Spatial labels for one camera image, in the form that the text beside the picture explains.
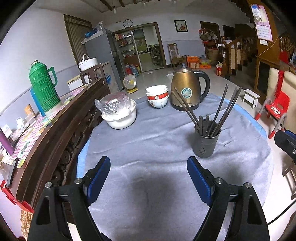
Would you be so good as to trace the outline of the green thermos flask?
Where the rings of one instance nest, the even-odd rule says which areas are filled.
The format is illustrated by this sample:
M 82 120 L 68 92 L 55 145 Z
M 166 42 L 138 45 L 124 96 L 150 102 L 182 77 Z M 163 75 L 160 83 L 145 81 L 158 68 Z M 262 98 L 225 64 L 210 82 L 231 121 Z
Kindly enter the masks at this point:
M 58 79 L 54 67 L 48 69 L 44 63 L 35 60 L 31 64 L 29 80 L 45 113 L 60 104 L 61 101 L 55 89 Z

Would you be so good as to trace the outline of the white chest freezer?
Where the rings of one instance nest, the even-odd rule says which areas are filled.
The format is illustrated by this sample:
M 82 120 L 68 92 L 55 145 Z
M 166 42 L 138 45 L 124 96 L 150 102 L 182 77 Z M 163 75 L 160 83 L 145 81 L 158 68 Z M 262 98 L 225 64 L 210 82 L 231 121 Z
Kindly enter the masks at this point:
M 111 63 L 109 61 L 104 62 L 102 63 L 102 66 L 103 66 L 104 75 L 105 75 L 110 92 L 111 93 L 118 92 L 119 87 L 118 87 Z

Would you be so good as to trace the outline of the gold electric kettle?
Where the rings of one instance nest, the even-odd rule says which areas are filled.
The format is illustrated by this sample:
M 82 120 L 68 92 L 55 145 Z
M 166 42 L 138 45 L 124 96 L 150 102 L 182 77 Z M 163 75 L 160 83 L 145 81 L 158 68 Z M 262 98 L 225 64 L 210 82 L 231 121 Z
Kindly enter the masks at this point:
M 199 78 L 205 80 L 205 90 L 203 93 L 201 92 Z M 175 88 L 177 88 L 179 94 L 184 97 L 189 107 L 195 110 L 209 92 L 210 78 L 204 71 L 192 70 L 185 63 L 181 63 L 174 69 L 173 78 L 171 80 L 171 92 L 175 91 Z

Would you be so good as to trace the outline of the grey perforated utensil cup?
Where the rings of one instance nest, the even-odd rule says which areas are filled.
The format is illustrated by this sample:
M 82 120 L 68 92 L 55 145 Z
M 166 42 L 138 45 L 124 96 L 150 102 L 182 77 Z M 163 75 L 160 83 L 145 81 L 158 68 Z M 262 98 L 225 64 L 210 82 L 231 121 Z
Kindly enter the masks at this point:
M 200 135 L 198 130 L 195 128 L 195 134 L 192 144 L 193 152 L 195 153 L 195 155 L 201 158 L 210 157 L 214 152 L 220 133 L 221 130 L 219 129 L 217 135 L 213 137 L 205 137 Z

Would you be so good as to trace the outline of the purple bottle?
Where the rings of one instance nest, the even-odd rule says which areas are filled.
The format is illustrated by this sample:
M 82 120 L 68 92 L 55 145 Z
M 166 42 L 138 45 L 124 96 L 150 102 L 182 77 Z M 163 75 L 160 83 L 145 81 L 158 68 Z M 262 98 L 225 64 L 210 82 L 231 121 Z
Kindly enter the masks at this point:
M 14 147 L 12 146 L 8 138 L 5 136 L 2 129 L 0 129 L 0 142 L 2 146 L 5 148 L 5 150 L 8 152 L 8 154 L 12 156 L 14 153 Z

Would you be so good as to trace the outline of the wooden chair by wall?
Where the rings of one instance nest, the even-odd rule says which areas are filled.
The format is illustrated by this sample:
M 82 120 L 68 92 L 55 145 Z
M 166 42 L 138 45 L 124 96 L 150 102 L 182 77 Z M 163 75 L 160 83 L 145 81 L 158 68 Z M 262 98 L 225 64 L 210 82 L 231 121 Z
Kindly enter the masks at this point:
M 176 43 L 168 44 L 168 52 L 171 61 L 171 67 L 175 67 L 176 64 L 179 65 L 185 62 L 185 58 L 179 53 Z

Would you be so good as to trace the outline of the grey refrigerator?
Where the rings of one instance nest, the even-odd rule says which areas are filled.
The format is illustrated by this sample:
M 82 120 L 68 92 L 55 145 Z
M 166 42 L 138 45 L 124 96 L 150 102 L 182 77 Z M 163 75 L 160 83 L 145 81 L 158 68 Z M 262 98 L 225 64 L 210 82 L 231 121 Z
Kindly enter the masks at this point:
M 90 58 L 97 58 L 99 64 L 108 61 L 111 63 L 119 91 L 124 90 L 122 81 L 125 77 L 125 71 L 120 62 L 119 53 L 115 46 L 112 32 L 104 28 L 102 31 L 85 39 L 83 45 L 86 48 L 87 55 Z

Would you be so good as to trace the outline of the wooden stair railing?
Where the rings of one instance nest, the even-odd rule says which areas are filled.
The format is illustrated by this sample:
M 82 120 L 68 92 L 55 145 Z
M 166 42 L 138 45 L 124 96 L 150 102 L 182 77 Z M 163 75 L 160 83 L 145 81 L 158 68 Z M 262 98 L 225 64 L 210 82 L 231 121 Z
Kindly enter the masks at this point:
M 236 71 L 241 71 L 243 66 L 247 66 L 257 54 L 254 37 L 239 36 L 235 40 L 226 40 L 221 37 L 222 51 L 222 77 L 230 79 L 231 75 L 236 75 Z

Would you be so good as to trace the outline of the orange boxes on floor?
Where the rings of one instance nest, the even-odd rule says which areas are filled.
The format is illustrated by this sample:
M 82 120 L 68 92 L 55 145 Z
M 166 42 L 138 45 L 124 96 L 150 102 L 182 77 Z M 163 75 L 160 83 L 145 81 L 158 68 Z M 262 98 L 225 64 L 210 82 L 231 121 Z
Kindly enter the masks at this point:
M 187 66 L 193 70 L 210 69 L 211 60 L 205 57 L 187 56 Z

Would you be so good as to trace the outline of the stacked red white bowls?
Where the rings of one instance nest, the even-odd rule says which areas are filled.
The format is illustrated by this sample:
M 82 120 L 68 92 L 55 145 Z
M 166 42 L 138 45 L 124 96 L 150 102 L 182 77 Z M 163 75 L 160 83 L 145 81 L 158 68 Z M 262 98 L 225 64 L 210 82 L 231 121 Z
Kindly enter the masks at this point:
M 154 85 L 145 89 L 147 100 L 154 108 L 163 108 L 169 99 L 169 92 L 166 85 Z

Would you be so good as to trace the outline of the blue table cover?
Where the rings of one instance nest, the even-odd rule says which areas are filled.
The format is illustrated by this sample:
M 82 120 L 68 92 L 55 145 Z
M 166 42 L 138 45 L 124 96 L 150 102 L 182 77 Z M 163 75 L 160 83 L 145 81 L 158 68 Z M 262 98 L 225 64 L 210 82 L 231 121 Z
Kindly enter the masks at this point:
M 221 128 L 219 141 L 267 142 L 265 129 L 241 106 L 234 104 Z

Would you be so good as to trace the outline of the framed wall picture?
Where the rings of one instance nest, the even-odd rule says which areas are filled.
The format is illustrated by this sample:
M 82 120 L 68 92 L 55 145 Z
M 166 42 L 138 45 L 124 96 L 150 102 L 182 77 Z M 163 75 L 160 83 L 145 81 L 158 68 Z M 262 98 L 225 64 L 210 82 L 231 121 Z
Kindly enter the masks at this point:
M 185 20 L 174 20 L 177 33 L 188 32 L 188 27 Z

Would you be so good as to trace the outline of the red child chair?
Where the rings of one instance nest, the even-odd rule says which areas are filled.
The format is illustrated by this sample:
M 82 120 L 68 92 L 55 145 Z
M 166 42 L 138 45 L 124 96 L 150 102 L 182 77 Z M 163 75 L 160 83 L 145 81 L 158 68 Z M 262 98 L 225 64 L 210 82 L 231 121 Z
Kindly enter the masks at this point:
M 279 94 L 275 96 L 275 99 L 272 101 L 270 98 L 267 98 L 260 111 L 256 114 L 255 120 L 257 121 L 263 110 L 267 110 L 267 117 L 273 116 L 277 119 L 277 124 L 274 127 L 274 129 L 269 133 L 268 138 L 272 139 L 275 135 L 276 131 L 278 131 L 278 128 L 281 126 L 281 130 L 283 131 L 285 129 L 285 121 L 287 119 L 287 110 L 290 104 L 290 98 L 280 90 Z

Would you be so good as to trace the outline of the grey table cloth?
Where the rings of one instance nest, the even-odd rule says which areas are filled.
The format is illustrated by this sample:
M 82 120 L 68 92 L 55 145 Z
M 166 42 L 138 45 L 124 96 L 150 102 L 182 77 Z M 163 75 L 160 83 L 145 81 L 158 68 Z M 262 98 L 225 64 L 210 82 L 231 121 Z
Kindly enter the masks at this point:
M 78 177 L 102 156 L 111 162 L 100 195 L 89 208 L 91 215 L 112 240 L 192 240 L 208 211 L 187 172 L 187 159 L 194 154 L 194 125 L 170 104 L 156 109 L 142 98 L 136 109 L 135 122 L 122 130 L 100 123 L 82 151 Z M 229 184 L 250 182 L 265 201 L 273 174 L 268 141 L 218 138 L 214 153 L 199 161 Z

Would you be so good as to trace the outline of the round wall clock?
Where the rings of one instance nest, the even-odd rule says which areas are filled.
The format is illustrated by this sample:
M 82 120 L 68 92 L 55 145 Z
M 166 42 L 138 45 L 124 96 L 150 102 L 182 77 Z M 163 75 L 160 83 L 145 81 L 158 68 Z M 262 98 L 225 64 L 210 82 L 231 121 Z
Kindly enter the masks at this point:
M 126 19 L 123 21 L 122 25 L 125 27 L 125 28 L 130 28 L 133 26 L 133 21 L 130 20 L 130 19 Z

